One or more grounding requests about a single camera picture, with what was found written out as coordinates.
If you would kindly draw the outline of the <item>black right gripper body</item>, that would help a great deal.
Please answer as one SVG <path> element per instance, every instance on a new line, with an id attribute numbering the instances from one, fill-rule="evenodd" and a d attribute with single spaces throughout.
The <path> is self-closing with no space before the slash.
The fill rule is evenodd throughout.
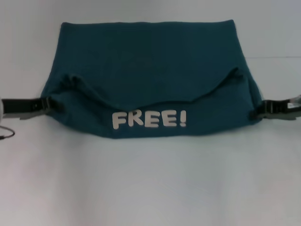
<path id="1" fill-rule="evenodd" d="M 291 100 L 267 100 L 264 103 L 264 118 L 293 121 L 301 116 L 301 104 Z"/>

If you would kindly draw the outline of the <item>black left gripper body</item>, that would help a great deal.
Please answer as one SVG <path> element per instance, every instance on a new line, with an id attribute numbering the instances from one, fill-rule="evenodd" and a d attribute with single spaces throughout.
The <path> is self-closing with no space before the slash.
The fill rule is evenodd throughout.
<path id="1" fill-rule="evenodd" d="M 3 99 L 3 118 L 27 120 L 46 113 L 46 99 Z"/>

